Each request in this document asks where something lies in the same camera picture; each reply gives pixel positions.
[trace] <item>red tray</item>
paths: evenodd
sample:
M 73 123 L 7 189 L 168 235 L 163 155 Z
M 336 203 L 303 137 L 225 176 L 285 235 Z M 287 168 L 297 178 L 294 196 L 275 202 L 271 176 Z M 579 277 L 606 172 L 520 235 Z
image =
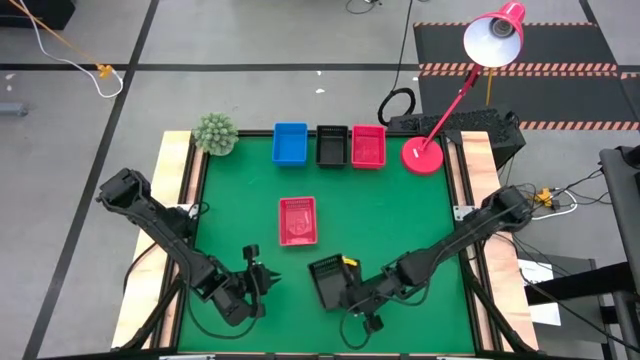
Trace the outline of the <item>red tray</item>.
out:
M 386 163 L 385 127 L 354 125 L 351 140 L 351 163 L 354 168 L 380 169 Z
M 279 217 L 281 246 L 318 242 L 316 199 L 313 196 L 280 199 Z

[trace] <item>desk lamp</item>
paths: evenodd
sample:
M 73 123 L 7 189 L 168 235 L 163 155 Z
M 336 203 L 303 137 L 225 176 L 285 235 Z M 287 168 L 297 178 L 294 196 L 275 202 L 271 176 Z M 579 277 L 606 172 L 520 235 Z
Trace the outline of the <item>desk lamp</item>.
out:
M 524 5 L 511 1 L 497 12 L 484 14 L 475 19 L 464 33 L 464 49 L 474 65 L 458 96 L 431 131 L 428 137 L 409 139 L 402 147 L 402 162 L 414 174 L 430 175 L 442 166 L 442 149 L 434 138 L 447 121 L 467 91 L 473 87 L 483 67 L 498 68 L 510 64 L 520 53 L 524 43 L 522 21 Z

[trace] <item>concrete floor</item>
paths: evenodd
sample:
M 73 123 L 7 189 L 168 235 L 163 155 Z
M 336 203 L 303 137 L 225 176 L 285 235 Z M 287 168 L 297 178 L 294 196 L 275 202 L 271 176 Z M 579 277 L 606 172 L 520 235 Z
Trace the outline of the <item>concrete floor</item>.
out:
M 140 63 L 396 62 L 408 2 L 387 1 L 361 16 L 346 13 L 344 2 L 161 0 Z M 468 21 L 501 3 L 416 1 L 412 20 Z M 524 3 L 527 21 L 586 20 L 577 0 Z M 78 0 L 63 34 L 101 61 L 127 64 L 149 4 Z M 634 37 L 640 25 L 633 21 L 640 5 L 634 0 L 592 0 L 591 5 L 618 63 L 640 64 Z M 85 62 L 50 36 L 43 38 L 55 55 Z M 404 62 L 416 61 L 409 31 Z M 0 64 L 6 63 L 51 61 L 39 53 L 32 31 L 0 28 Z M 376 123 L 378 104 L 394 78 L 391 71 L 282 70 L 136 72 L 98 183 L 123 166 L 150 175 L 162 132 L 191 128 L 205 112 L 229 113 L 239 127 L 253 129 L 287 120 Z M 414 71 L 402 72 L 399 85 L 417 89 L 414 76 Z M 105 91 L 114 86 L 107 83 Z M 5 169 L 0 172 L 0 227 L 8 244 L 0 252 L 0 271 L 9 274 L 0 288 L 11 294 L 0 297 L 0 349 L 3 358 L 18 359 L 49 288 L 114 100 L 98 97 L 79 72 L 0 71 L 0 101 L 24 101 L 31 110 L 25 118 L 0 121 L 0 165 Z M 398 99 L 387 116 L 405 106 Z M 562 186 L 594 170 L 599 149 L 640 142 L 637 132 L 524 133 L 528 145 L 515 159 L 510 183 Z M 586 195 L 605 191 L 602 179 L 578 189 Z M 93 203 L 83 225 L 39 356 L 106 351 L 111 344 L 137 231 Z M 535 223 L 522 238 L 545 253 L 595 258 L 598 265 L 624 258 L 613 214 L 603 205 Z M 588 349 L 593 344 L 541 343 L 567 354 L 586 347 L 580 355 L 592 355 Z

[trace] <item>green table surface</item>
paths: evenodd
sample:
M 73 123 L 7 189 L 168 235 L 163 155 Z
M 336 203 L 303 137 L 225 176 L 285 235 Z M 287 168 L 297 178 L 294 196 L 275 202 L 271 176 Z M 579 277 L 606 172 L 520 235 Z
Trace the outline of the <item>green table surface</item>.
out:
M 428 177 L 407 172 L 399 155 L 405 140 L 387 138 L 387 164 L 381 170 L 318 168 L 315 138 L 309 138 L 306 167 L 275 166 L 270 137 L 242 137 L 230 155 L 212 157 L 203 191 L 210 211 L 200 219 L 196 247 L 238 271 L 246 267 L 242 247 L 258 244 L 259 261 L 280 272 L 282 280 L 263 297 L 267 316 L 239 340 L 207 337 L 185 312 L 179 351 L 353 352 L 338 332 L 344 310 L 324 310 L 307 265 L 342 253 L 361 261 L 366 279 L 402 253 L 427 247 L 453 230 L 444 170 Z M 281 247 L 278 202 L 296 196 L 316 199 L 318 243 Z M 237 334 L 251 321 L 232 328 L 211 302 L 203 303 L 195 295 L 190 301 L 195 316 L 214 333 Z M 384 329 L 359 352 L 473 353 L 457 257 L 438 267 L 424 304 L 390 302 L 379 315 Z M 345 333 L 351 343 L 360 343 L 362 318 L 349 316 Z

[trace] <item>blue bin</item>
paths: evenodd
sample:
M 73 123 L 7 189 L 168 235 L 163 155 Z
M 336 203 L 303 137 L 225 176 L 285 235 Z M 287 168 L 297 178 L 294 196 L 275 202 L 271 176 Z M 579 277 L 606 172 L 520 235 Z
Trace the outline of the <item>blue bin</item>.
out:
M 307 162 L 307 124 L 276 123 L 272 161 L 278 166 L 304 166 Z

